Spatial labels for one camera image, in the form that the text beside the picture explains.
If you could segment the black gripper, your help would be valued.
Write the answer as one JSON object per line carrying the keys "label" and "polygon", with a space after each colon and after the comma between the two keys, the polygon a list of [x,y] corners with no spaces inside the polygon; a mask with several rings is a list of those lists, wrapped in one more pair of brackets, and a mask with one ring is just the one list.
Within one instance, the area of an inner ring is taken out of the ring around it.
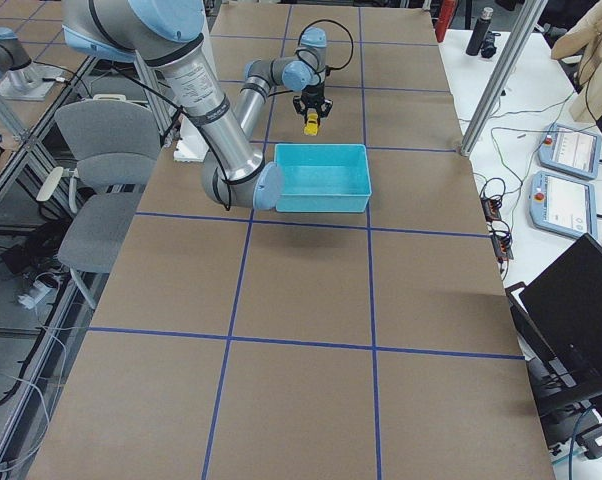
{"label": "black gripper", "polygon": [[318,112],[320,119],[327,118],[333,102],[325,98],[324,89],[324,84],[309,85],[302,90],[301,96],[294,96],[292,102],[296,113],[307,119],[307,111],[312,109]]}

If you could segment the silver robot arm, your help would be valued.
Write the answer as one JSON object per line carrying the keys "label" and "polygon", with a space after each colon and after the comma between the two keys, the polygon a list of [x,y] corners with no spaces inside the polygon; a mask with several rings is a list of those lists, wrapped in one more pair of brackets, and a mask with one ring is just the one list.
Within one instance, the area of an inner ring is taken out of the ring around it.
{"label": "silver robot arm", "polygon": [[62,70],[33,62],[13,30],[0,27],[0,94],[8,100],[43,101]]}
{"label": "silver robot arm", "polygon": [[177,107],[209,147],[202,185],[211,200],[226,209],[271,210],[282,195],[284,174],[251,145],[252,131],[276,86],[296,92],[293,104],[304,118],[330,110],[323,96],[327,35],[309,26],[292,56],[248,64],[238,103],[232,106],[204,55],[205,24],[201,1],[63,4],[64,36],[71,48],[118,62],[141,57],[163,75]]}

